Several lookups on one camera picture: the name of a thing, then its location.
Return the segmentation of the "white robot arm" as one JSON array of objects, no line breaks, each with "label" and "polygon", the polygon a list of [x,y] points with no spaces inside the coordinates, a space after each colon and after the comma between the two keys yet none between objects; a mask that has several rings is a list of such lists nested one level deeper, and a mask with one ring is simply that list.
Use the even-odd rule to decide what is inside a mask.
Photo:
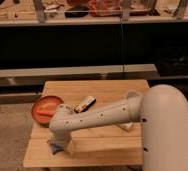
[{"label": "white robot arm", "polygon": [[49,124],[51,143],[65,150],[74,131],[129,122],[141,124],[143,171],[188,171],[188,101],[166,84],[144,94],[129,91],[119,101],[79,114],[59,105]]}]

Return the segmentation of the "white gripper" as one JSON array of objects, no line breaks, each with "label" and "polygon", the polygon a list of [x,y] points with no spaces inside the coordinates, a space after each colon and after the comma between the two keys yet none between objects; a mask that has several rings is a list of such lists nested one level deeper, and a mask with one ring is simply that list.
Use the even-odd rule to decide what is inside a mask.
[{"label": "white gripper", "polygon": [[70,132],[54,132],[51,135],[51,143],[66,148],[71,156],[75,154],[75,143],[71,140]]}]

